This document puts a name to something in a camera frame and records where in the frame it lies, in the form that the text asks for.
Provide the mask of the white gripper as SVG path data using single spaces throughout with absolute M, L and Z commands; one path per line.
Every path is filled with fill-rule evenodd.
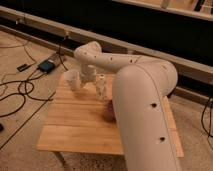
M 77 70 L 68 70 L 63 74 L 64 80 L 69 84 L 72 91 L 80 89 L 80 74 Z M 96 83 L 96 68 L 93 65 L 81 66 L 81 79 L 83 83 Z

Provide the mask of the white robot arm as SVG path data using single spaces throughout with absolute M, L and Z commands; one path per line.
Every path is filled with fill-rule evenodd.
M 104 53 L 92 41 L 74 50 L 81 70 L 72 85 L 95 80 L 96 67 L 115 74 L 112 102 L 128 171 L 182 171 L 163 98 L 176 87 L 178 74 L 166 60 L 145 55 Z

